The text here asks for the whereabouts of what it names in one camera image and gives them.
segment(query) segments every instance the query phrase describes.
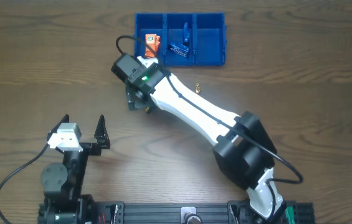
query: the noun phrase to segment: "blue tray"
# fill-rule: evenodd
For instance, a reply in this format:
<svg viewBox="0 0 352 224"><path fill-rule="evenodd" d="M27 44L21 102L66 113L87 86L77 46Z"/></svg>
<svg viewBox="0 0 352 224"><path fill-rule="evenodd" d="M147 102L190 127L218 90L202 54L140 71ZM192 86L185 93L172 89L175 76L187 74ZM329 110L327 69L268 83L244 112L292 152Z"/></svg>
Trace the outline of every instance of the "blue tray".
<svg viewBox="0 0 352 224"><path fill-rule="evenodd" d="M190 55L184 58L168 50L169 41L183 44L183 27L190 30ZM135 36L161 37L158 57L165 65L223 65L226 61L226 26L224 13L136 13ZM134 43L134 55L143 56L145 46Z"/></svg>

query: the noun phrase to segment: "orange toy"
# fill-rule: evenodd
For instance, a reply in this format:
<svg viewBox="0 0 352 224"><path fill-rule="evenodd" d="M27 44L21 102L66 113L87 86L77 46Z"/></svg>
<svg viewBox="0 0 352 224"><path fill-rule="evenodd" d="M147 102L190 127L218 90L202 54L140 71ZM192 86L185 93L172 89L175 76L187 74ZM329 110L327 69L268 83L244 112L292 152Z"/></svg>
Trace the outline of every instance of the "orange toy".
<svg viewBox="0 0 352 224"><path fill-rule="evenodd" d="M158 51L161 37L156 34L145 34L145 43L147 43L155 52ZM155 57L154 53L150 51L147 47L145 47L145 57L153 58Z"/></svg>

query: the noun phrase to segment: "green object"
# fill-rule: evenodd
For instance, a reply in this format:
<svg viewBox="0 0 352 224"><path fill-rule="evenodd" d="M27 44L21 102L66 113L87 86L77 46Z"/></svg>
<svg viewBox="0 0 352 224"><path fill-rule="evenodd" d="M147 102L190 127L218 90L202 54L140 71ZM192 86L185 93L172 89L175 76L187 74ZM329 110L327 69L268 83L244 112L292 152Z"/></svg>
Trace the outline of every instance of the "green object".
<svg viewBox="0 0 352 224"><path fill-rule="evenodd" d="M295 224L295 214L293 212L293 207L287 207L285 210L285 216L287 217L289 224Z"/></svg>

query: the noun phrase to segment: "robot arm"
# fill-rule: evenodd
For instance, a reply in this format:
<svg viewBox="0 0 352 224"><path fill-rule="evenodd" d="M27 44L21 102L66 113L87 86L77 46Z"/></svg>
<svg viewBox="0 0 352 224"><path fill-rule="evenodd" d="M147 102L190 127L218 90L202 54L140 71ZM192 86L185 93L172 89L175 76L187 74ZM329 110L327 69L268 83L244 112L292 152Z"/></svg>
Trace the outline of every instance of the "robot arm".
<svg viewBox="0 0 352 224"><path fill-rule="evenodd" d="M213 146L220 170L235 184L247 191L250 206L265 222L278 218L285 210L283 198L275 184L266 184L273 178L274 160L259 148L250 144L233 130L237 129L261 145L277 153L258 117L238 114L221 109L184 86L172 73L165 74L156 58L134 59L123 54L113 65L112 72L131 88L147 105L155 105L168 111L199 131ZM219 124L210 116L181 98L207 111L213 117L232 127Z"/></svg>

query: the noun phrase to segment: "wooden surface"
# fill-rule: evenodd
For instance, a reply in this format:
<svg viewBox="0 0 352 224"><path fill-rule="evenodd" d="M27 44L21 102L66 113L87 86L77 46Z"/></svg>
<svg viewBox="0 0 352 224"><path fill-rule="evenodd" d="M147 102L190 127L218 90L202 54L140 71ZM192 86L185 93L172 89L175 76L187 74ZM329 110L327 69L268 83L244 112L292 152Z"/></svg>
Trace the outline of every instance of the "wooden surface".
<svg viewBox="0 0 352 224"><path fill-rule="evenodd" d="M104 114L112 148L89 159L83 193L125 202L246 198L187 124L127 110L124 84L110 71L115 39L134 32L135 12L153 10L225 12L226 64L173 73L190 88L199 82L215 105L261 117L305 176L303 185L277 185L285 199L313 202L317 223L351 223L352 1L0 1L0 181L41 150L64 114L85 141ZM132 42L121 44L132 51ZM10 221L36 222L40 173L61 160L47 151L4 186Z"/></svg>

